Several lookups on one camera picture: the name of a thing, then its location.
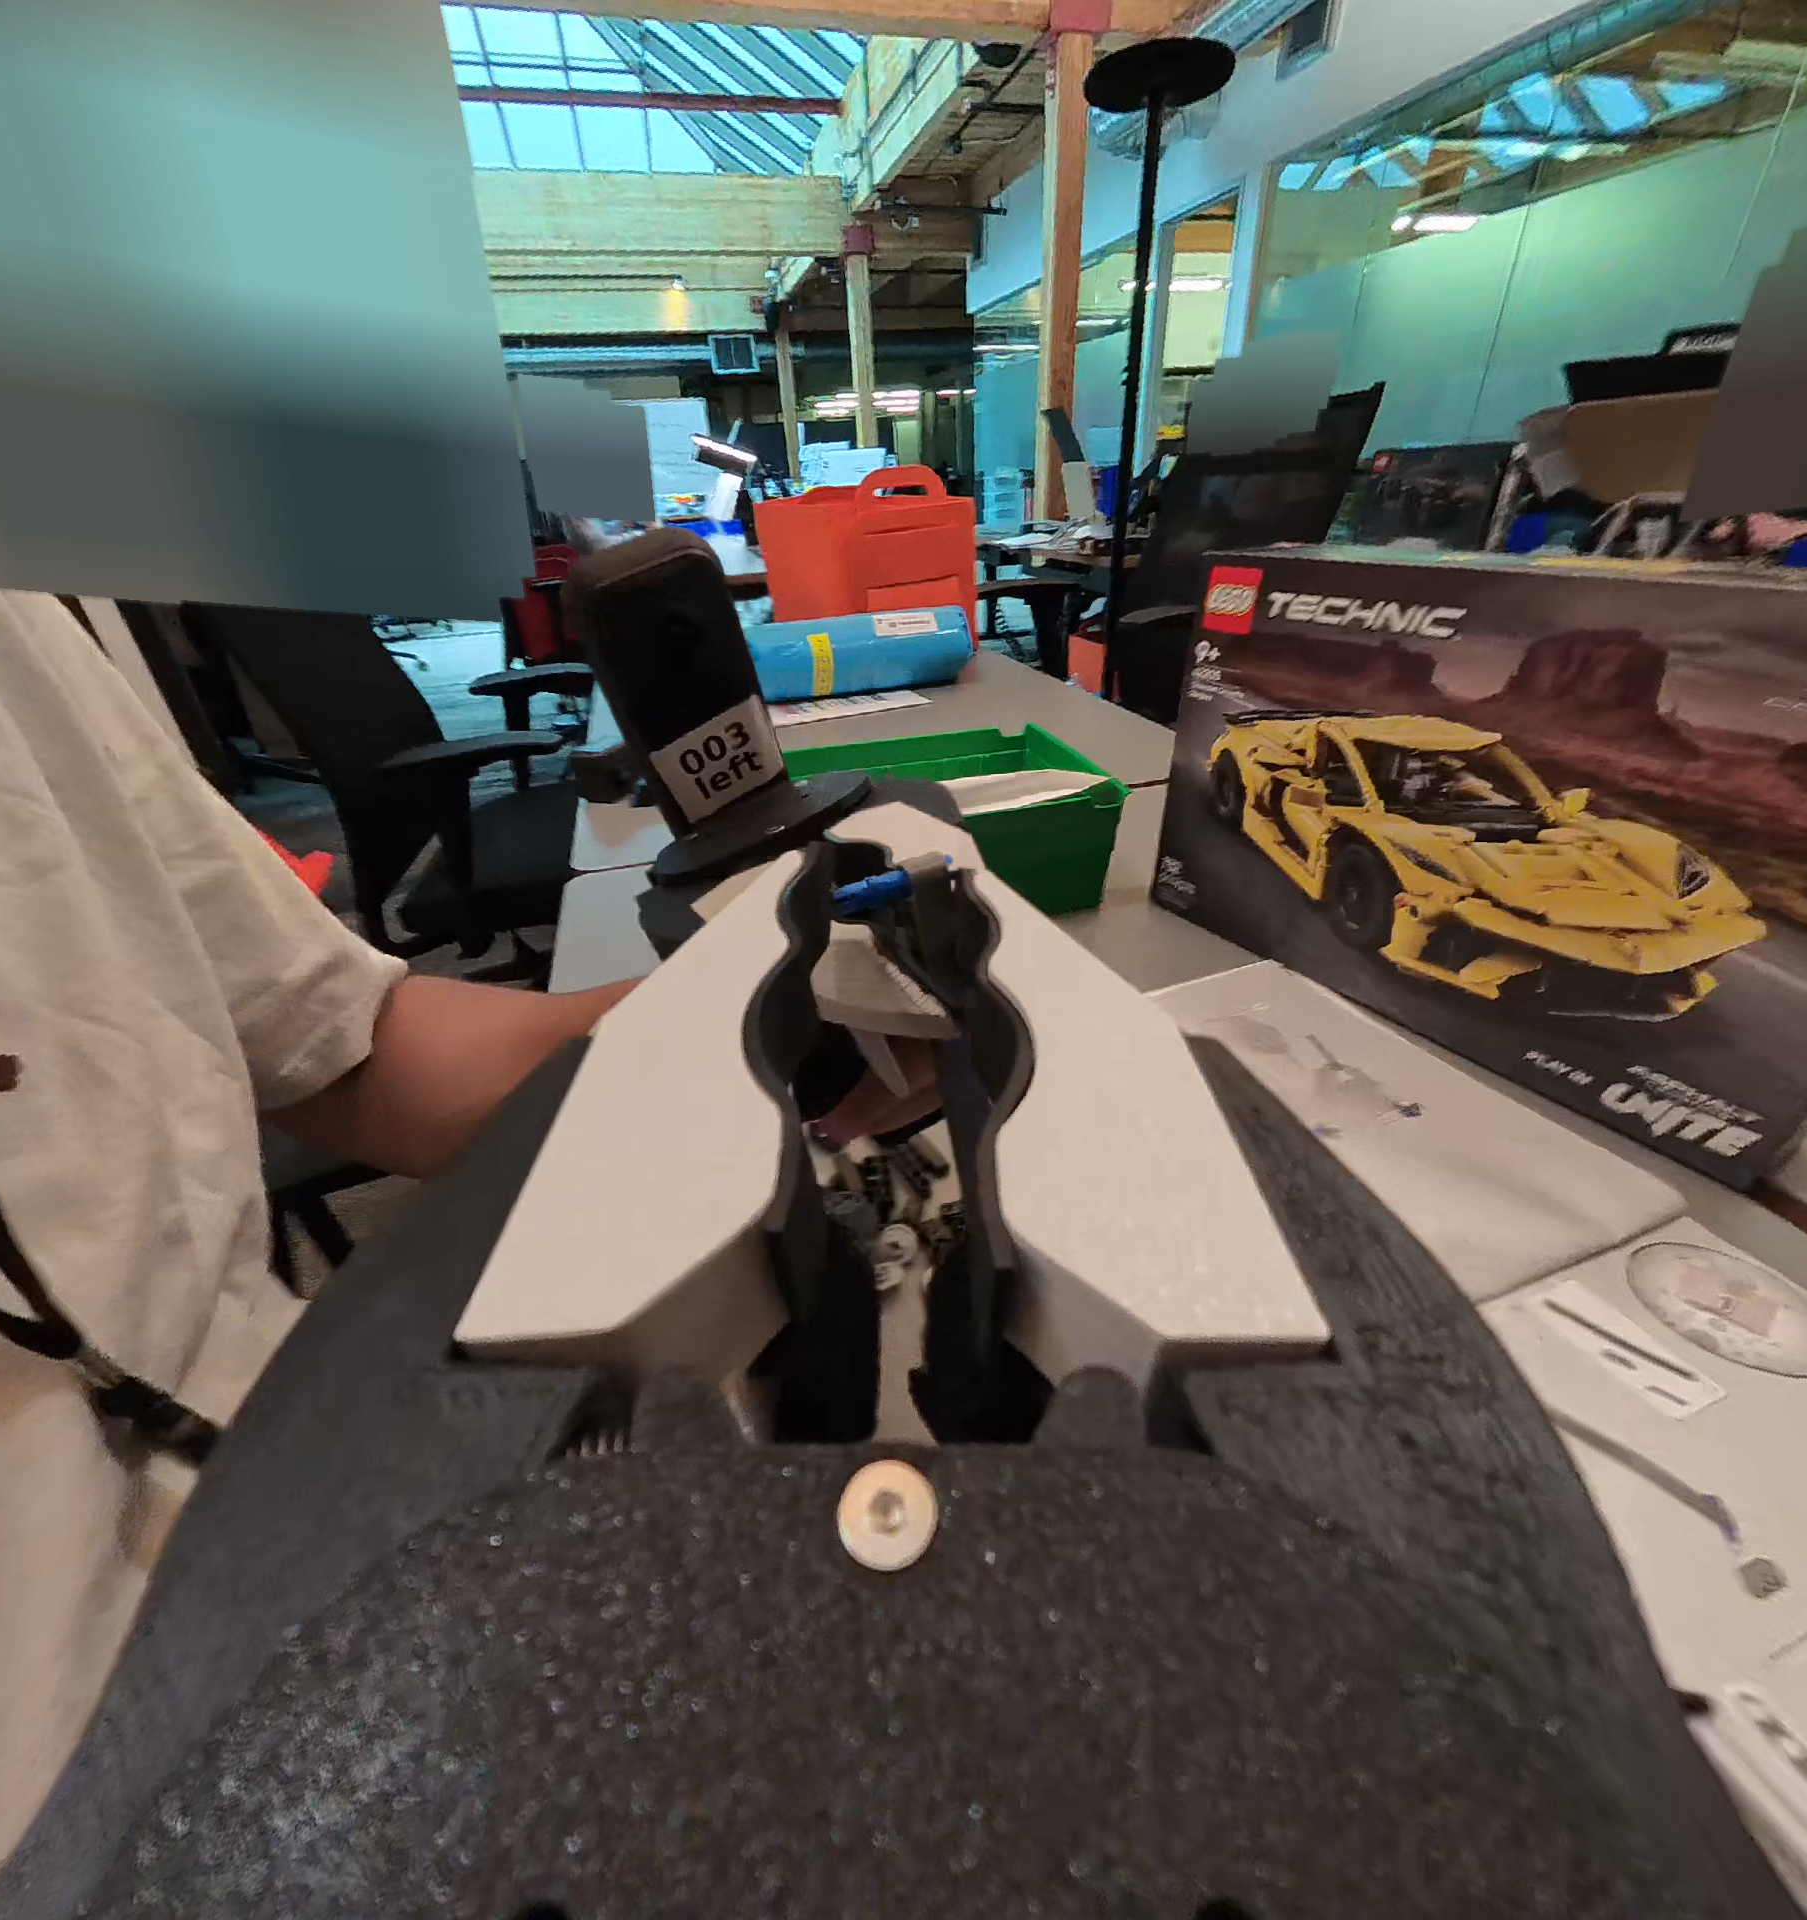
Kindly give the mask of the blue plastic roll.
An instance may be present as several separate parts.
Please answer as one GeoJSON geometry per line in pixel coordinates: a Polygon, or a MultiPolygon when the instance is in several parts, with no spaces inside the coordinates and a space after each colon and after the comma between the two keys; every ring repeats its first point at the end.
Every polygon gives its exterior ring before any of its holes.
{"type": "Polygon", "coordinates": [[[772,705],[952,684],[976,651],[958,606],[772,620],[744,636],[772,705]]]}

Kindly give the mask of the long dark grey lego beam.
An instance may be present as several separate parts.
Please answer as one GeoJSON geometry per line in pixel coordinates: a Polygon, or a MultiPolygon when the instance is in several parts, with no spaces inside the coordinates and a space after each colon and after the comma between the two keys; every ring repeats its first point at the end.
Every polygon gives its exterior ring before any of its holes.
{"type": "Polygon", "coordinates": [[[956,1034],[936,1044],[936,1078],[964,1195],[964,1286],[976,1340],[996,1307],[996,1245],[988,1222],[982,1147],[992,1098],[978,1045],[986,1037],[986,914],[972,875],[950,853],[916,853],[880,875],[890,888],[870,920],[876,945],[936,1001],[956,1034]]]}

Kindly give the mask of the black floor lamp pole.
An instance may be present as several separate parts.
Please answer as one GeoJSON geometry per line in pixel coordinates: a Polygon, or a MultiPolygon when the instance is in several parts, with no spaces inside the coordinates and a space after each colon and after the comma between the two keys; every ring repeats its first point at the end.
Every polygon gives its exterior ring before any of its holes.
{"type": "Polygon", "coordinates": [[[1104,667],[1100,693],[1116,705],[1120,688],[1120,623],[1126,594],[1130,496],[1142,408],[1150,287],[1156,270],[1156,189],[1164,123],[1176,109],[1220,93],[1236,69],[1236,53],[1204,35],[1160,35],[1110,52],[1090,68],[1086,104],[1098,111],[1144,115],[1142,175],[1130,296],[1130,326],[1118,428],[1116,481],[1110,515],[1104,667]]]}

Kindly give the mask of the pile of black grey parts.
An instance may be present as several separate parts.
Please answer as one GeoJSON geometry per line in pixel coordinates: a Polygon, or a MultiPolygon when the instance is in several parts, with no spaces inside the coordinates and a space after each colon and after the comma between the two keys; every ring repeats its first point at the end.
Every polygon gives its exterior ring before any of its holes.
{"type": "Polygon", "coordinates": [[[878,1295],[928,1284],[966,1234],[956,1152],[942,1121],[848,1145],[810,1142],[824,1208],[868,1260],[878,1295]]]}

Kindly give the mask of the person's left hand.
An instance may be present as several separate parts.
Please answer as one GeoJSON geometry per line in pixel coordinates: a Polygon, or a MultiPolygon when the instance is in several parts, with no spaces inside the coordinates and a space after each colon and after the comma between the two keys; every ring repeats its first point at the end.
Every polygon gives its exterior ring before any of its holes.
{"type": "Polygon", "coordinates": [[[828,1147],[848,1147],[856,1139],[910,1133],[942,1112],[936,1081],[892,1091],[872,1074],[864,1075],[834,1108],[806,1121],[814,1139],[828,1147]]]}

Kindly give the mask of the green plastic bin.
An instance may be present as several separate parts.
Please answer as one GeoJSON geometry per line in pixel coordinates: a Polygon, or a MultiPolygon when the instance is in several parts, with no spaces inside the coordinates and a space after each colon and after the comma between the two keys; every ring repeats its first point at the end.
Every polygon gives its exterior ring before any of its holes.
{"type": "Polygon", "coordinates": [[[1036,908],[1102,903],[1128,786],[1046,727],[972,727],[798,745],[796,778],[862,771],[878,783],[938,788],[984,864],[1036,908]]]}

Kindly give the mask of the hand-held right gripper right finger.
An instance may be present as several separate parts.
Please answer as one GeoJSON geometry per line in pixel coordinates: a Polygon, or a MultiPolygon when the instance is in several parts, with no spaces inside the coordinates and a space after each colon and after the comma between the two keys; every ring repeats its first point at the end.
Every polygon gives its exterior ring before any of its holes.
{"type": "Polygon", "coordinates": [[[962,870],[986,914],[996,1307],[976,1340],[964,1234],[926,1286],[914,1404],[930,1434],[1022,1442],[1084,1369],[1152,1404],[1190,1365],[1324,1355],[1330,1324],[1210,1060],[1156,997],[996,875],[962,870]]]}

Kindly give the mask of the cardboard box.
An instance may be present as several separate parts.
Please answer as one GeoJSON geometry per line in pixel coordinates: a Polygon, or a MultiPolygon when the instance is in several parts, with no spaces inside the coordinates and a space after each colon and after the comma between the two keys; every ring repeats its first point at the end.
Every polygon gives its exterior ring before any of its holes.
{"type": "Polygon", "coordinates": [[[1512,467],[1538,496],[1578,492],[1612,508],[1656,498],[1684,517],[1718,387],[1566,402],[1522,420],[1512,467]]]}

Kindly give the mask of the black mesh office chair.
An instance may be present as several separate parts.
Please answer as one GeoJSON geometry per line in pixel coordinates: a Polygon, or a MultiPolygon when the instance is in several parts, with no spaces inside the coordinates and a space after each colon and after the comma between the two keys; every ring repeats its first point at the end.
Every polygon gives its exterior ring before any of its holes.
{"type": "Polygon", "coordinates": [[[1180,455],[1158,490],[1142,555],[1126,569],[1114,646],[1124,707],[1176,720],[1212,555],[1328,535],[1386,390],[1376,381],[1330,395],[1316,426],[1284,443],[1180,455]]]}

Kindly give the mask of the orange fabric bag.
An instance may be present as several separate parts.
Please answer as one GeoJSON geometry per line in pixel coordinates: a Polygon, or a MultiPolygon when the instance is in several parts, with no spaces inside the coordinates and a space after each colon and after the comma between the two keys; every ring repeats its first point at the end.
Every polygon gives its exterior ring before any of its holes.
{"type": "Polygon", "coordinates": [[[766,498],[754,521],[780,621],[930,607],[976,621],[976,508],[930,467],[766,498]]]}

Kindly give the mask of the open instruction booklet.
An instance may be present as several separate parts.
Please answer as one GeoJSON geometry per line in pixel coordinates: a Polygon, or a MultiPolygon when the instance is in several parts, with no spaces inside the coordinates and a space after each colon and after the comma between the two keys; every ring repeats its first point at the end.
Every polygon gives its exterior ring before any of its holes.
{"type": "Polygon", "coordinates": [[[1164,988],[1436,1256],[1578,1463],[1807,1908],[1807,1290],[1658,1175],[1272,962],[1164,988]]]}

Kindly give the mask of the lego set box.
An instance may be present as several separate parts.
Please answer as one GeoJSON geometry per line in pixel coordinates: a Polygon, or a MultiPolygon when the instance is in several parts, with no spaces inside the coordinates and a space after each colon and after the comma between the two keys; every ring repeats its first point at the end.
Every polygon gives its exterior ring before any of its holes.
{"type": "Polygon", "coordinates": [[[1214,548],[1156,901],[1754,1188],[1807,1133],[1807,571],[1214,548]]]}

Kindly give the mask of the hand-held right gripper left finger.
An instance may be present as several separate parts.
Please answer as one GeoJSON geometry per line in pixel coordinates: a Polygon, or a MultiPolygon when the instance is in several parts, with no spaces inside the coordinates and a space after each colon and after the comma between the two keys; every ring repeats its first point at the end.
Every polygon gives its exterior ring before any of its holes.
{"type": "Polygon", "coordinates": [[[593,1034],[455,1340],[473,1359],[720,1383],[772,1355],[772,1435],[866,1442],[876,1287],[798,1091],[834,857],[772,860],[593,1034]]]}

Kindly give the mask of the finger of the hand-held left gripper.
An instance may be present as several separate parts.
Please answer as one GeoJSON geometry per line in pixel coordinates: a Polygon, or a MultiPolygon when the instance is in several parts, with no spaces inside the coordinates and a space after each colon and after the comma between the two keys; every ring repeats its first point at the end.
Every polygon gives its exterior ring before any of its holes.
{"type": "Polygon", "coordinates": [[[836,926],[812,971],[822,1020],[820,1105],[944,1105],[956,1013],[888,958],[868,926],[836,926]]]}
{"type": "Polygon", "coordinates": [[[868,804],[834,822],[826,835],[840,846],[876,848],[880,861],[974,861],[974,838],[962,818],[952,824],[902,799],[868,804]]]}

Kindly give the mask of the person's left forearm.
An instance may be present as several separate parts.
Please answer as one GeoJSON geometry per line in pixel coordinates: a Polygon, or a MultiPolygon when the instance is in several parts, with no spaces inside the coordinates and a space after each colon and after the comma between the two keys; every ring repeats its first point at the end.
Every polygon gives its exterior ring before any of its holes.
{"type": "Polygon", "coordinates": [[[483,1136],[545,1062],[587,1042],[638,985],[638,978],[627,978],[553,994],[411,975],[391,991],[367,1060],[267,1115],[337,1157],[431,1179],[483,1136]]]}

